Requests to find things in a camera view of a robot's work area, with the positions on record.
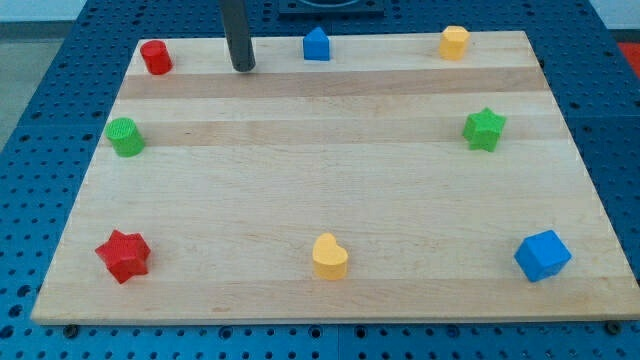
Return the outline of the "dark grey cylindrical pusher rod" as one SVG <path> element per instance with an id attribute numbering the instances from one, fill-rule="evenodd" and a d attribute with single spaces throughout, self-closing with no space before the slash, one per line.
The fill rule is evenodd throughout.
<path id="1" fill-rule="evenodd" d="M 219 0 L 225 38 L 233 68 L 241 73 L 255 65 L 252 38 L 245 0 Z"/>

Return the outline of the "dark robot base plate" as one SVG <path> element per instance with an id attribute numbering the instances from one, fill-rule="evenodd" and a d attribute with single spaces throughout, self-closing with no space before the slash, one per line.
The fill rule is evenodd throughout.
<path id="1" fill-rule="evenodd" d="M 383 15 L 385 0 L 277 0 L 280 16 Z"/>

